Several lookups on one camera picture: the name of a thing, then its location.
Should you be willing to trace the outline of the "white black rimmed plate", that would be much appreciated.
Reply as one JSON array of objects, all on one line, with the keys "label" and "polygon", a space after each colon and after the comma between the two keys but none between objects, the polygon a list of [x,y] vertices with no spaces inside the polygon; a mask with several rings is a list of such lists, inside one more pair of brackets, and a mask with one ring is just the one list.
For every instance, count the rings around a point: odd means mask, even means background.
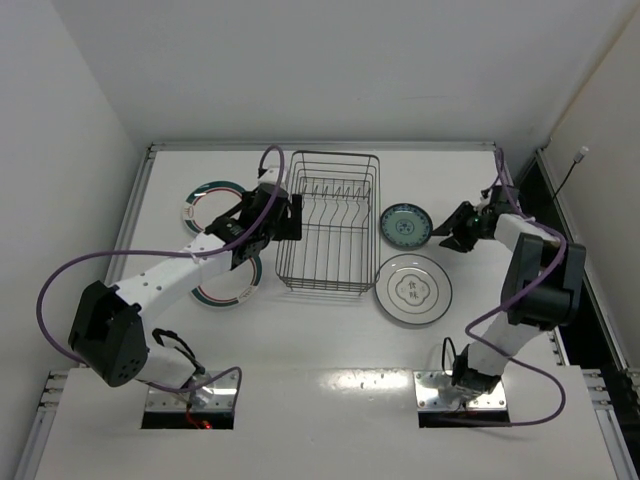
[{"label": "white black rimmed plate", "polygon": [[417,254],[388,259],[378,270],[375,296],[396,321],[429,325],[443,318],[453,301],[452,282],[434,260]]}]

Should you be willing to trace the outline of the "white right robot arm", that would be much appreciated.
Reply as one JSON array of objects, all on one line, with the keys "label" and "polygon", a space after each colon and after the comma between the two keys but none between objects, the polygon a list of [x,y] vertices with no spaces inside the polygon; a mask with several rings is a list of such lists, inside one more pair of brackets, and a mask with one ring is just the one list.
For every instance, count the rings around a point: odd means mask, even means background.
[{"label": "white right robot arm", "polygon": [[462,202],[433,231],[455,252],[496,240],[512,254],[490,324],[453,362],[451,385],[468,397],[492,392],[507,363],[538,335],[569,324],[580,304],[585,247],[524,216],[518,194],[513,186],[484,190],[479,204]]}]

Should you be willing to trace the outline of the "small blue patterned plate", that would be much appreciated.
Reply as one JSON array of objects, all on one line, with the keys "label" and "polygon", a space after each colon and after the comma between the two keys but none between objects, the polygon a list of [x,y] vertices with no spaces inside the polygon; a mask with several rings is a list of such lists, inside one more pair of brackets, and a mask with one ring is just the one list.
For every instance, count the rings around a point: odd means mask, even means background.
[{"label": "small blue patterned plate", "polygon": [[397,203],[381,214],[380,231],[392,246],[402,250],[415,250],[429,241],[433,223],[429,214],[421,207],[411,203]]}]

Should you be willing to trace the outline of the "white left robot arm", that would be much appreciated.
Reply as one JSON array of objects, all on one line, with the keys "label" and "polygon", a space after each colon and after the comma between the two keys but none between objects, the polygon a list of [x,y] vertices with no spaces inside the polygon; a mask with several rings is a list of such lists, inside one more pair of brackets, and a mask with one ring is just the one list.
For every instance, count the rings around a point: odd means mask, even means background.
[{"label": "white left robot arm", "polygon": [[204,367],[186,347],[169,347],[155,322],[207,281],[256,260],[273,241],[299,240],[302,200],[283,187],[284,167],[262,168],[256,187],[183,249],[150,269],[85,288],[69,345],[110,387],[132,380],[190,387]]}]

